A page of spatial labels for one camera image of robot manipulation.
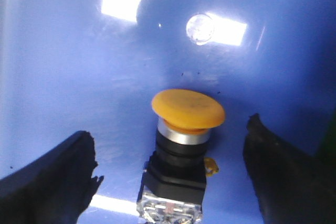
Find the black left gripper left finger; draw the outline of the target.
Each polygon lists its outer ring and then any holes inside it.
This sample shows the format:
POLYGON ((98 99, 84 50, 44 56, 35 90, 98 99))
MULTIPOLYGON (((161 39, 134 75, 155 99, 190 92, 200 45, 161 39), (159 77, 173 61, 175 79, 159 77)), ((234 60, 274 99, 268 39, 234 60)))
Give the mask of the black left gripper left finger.
POLYGON ((1 223, 77 223, 103 182, 94 139, 77 131, 1 179, 1 223))

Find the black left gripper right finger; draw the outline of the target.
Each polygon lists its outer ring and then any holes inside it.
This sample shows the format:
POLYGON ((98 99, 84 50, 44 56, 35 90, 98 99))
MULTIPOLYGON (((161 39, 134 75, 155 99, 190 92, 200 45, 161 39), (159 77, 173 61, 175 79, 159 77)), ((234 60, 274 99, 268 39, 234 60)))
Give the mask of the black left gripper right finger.
POLYGON ((264 223, 335 223, 335 171, 249 117, 243 159, 264 223))

